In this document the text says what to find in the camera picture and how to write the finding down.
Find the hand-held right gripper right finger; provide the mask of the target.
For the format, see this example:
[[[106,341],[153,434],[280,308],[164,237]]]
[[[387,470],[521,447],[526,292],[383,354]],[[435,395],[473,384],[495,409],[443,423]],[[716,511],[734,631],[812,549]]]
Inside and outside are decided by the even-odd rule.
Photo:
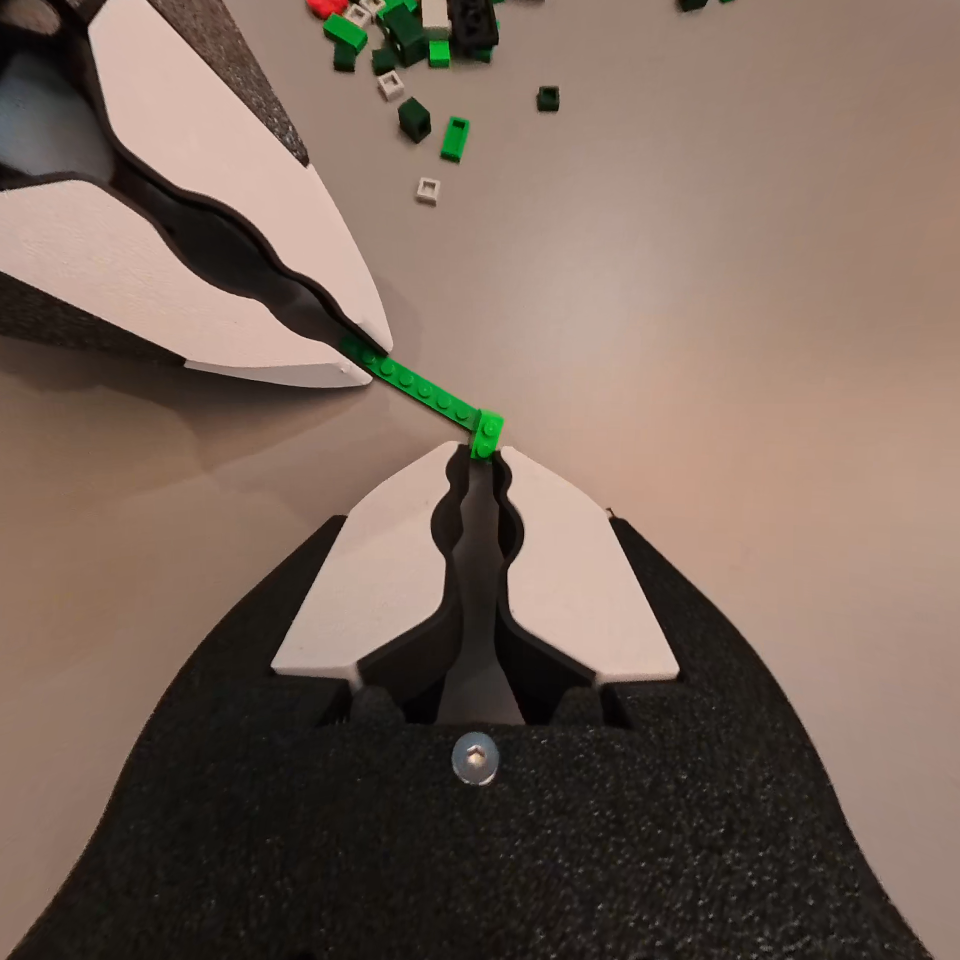
[[[523,722],[570,690],[672,684],[681,667],[614,519],[512,446],[492,459],[498,507],[494,650]]]

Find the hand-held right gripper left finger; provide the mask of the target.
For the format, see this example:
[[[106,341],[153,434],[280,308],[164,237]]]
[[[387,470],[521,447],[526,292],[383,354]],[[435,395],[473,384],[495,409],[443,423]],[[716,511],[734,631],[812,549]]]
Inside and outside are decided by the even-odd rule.
[[[280,676],[386,690],[407,721],[434,724],[463,646],[454,561],[466,447],[411,462],[345,517],[270,667]]]

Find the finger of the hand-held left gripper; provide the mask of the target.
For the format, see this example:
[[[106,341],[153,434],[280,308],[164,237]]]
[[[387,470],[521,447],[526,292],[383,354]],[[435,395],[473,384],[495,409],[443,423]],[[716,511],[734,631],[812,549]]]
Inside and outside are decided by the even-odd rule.
[[[253,228],[385,353],[372,273],[311,164],[302,164],[149,3],[110,1],[88,27],[109,125],[162,178]]]
[[[180,356],[188,369],[306,389],[369,372],[200,278],[148,220],[85,180],[2,192],[2,272]]]

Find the small bright green lego piece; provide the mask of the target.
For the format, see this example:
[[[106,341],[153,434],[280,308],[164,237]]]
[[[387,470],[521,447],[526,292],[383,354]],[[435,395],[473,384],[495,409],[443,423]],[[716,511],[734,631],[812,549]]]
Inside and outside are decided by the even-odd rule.
[[[477,411],[470,456],[476,461],[489,461],[498,449],[505,420],[501,414],[487,409]]]

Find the pile of lego pieces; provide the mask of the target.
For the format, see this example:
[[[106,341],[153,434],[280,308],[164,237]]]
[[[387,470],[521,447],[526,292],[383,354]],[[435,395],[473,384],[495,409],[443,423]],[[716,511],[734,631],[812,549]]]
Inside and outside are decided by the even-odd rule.
[[[426,63],[446,69],[455,58],[488,64],[501,37],[500,8],[506,2],[306,1],[307,13],[333,44],[333,66],[353,72],[373,31],[382,43],[371,52],[371,69],[384,78],[398,68]]]

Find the long green lego plate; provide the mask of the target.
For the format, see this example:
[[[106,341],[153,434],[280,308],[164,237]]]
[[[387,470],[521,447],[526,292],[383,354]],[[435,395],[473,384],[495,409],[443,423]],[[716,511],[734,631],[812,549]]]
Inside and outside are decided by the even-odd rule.
[[[372,377],[390,385],[462,429],[472,433],[477,430],[481,420],[479,409],[458,398],[449,390],[429,381],[353,335],[348,334],[342,338],[340,349],[343,355],[366,370]]]

